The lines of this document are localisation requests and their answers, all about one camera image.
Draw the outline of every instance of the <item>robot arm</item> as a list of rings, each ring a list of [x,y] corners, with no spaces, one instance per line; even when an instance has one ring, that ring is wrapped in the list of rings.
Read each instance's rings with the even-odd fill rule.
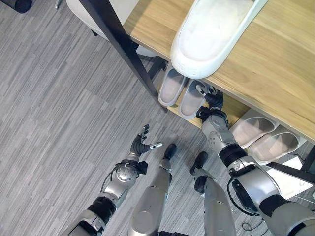
[[[229,184],[232,184],[246,211],[239,206],[237,208],[249,215],[260,214],[276,236],[313,235],[315,215],[306,207],[281,197],[271,176],[235,141],[227,128],[226,114],[221,111],[223,94],[206,94],[201,88],[197,89],[205,96],[210,107],[201,107],[197,113],[197,117],[203,121],[202,131],[211,149],[218,153],[227,167],[232,177]]]
[[[68,226],[61,236],[100,236],[103,233],[109,219],[122,204],[138,176],[145,175],[147,172],[148,164],[139,162],[140,155],[162,146],[162,143],[150,145],[142,143],[146,139],[148,130],[149,125],[145,125],[138,132],[132,142],[129,155],[121,163],[116,164],[106,177],[96,200]]]

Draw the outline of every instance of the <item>white slipper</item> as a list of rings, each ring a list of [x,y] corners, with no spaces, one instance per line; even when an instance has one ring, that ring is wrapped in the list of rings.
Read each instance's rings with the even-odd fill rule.
[[[191,79],[212,75],[268,0],[195,0],[173,40],[174,68]]]
[[[198,109],[205,102],[204,97],[196,89],[196,85],[200,85],[203,89],[205,89],[205,91],[208,91],[210,87],[203,81],[190,80],[182,102],[178,108],[180,116],[185,119],[192,119],[196,117]]]
[[[280,125],[272,133],[254,142],[248,149],[248,155],[259,165],[266,165],[297,150],[305,142],[306,139]]]
[[[168,64],[161,89],[158,92],[158,101],[165,107],[173,106],[187,82],[188,78],[178,73]]]
[[[279,123],[249,109],[231,128],[235,140],[244,149],[263,135],[274,131]]]

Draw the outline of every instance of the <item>bottom shelf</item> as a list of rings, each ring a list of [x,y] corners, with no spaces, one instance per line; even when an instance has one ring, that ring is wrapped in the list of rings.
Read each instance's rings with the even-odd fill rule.
[[[182,98],[185,94],[185,89],[182,91],[180,97],[178,98],[177,102],[175,105],[171,106],[171,107],[167,107],[168,110],[170,110],[171,112],[179,115],[178,112],[178,107],[179,104],[182,101]],[[224,105],[223,105],[223,111],[227,114],[227,118],[228,118],[228,123],[229,126],[231,127],[236,121],[238,121],[238,119],[240,117],[242,117],[245,112],[247,112],[250,108],[248,106],[246,106],[245,104],[235,100],[234,98],[224,94]],[[195,117],[193,119],[188,119],[187,121],[189,121],[190,123],[192,123],[193,125],[201,128],[201,119]]]

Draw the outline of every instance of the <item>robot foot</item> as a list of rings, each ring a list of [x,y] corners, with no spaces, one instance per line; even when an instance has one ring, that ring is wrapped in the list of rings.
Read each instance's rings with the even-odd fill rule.
[[[176,145],[170,144],[164,153],[164,158],[170,160],[175,155],[176,150]]]
[[[201,169],[207,160],[208,160],[208,154],[205,151],[202,151],[201,153],[199,153],[199,155],[195,159],[193,166],[191,167],[191,169],[189,171],[190,174],[194,175],[195,169],[196,168]]]

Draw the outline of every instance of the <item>table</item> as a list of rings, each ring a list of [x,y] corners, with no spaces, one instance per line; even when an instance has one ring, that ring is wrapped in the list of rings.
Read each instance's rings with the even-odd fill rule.
[[[124,28],[133,41],[170,61],[173,38],[192,3],[193,0],[140,0]],[[313,143],[314,15],[313,0],[269,0],[220,69],[206,78],[232,98]]]

